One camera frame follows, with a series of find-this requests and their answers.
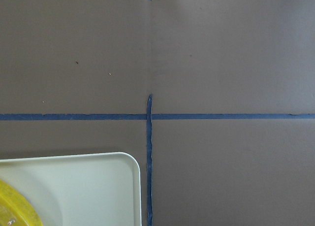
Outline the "yellow banana basket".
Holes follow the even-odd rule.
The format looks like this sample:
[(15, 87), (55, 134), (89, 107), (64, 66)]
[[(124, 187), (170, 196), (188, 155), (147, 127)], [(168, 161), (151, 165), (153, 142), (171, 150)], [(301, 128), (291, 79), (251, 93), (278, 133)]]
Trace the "yellow banana basket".
[(42, 226), (33, 206), (15, 188), (0, 181), (0, 225)]

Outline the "white bear print tray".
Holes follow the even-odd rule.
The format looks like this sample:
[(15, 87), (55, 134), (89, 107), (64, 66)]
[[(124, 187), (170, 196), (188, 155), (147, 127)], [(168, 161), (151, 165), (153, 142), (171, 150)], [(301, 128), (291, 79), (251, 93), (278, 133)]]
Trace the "white bear print tray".
[(45, 226), (139, 226), (140, 168), (123, 152), (1, 160)]

